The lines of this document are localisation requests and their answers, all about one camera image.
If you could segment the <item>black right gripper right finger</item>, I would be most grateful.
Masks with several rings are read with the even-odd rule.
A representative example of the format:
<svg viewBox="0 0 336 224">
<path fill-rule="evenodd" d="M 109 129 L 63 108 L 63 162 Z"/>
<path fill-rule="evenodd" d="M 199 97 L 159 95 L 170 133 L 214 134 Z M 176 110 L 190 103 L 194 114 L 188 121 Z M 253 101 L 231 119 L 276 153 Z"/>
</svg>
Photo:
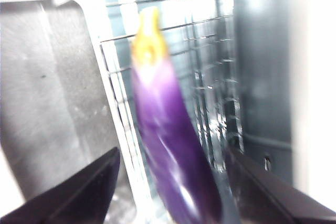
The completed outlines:
<svg viewBox="0 0 336 224">
<path fill-rule="evenodd" d="M 230 188 L 242 223 L 335 223 L 335 212 L 259 167 L 234 147 L 226 149 Z"/>
</svg>

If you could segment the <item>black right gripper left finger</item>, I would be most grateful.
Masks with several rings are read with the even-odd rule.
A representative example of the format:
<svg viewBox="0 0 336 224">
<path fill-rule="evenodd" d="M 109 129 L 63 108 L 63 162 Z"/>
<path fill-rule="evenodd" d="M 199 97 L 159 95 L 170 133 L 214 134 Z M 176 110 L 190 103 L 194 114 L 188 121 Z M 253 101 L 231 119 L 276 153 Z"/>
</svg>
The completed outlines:
<svg viewBox="0 0 336 224">
<path fill-rule="evenodd" d="M 120 151 L 112 148 L 59 185 L 1 217 L 1 223 L 104 223 L 117 186 Z"/>
</svg>

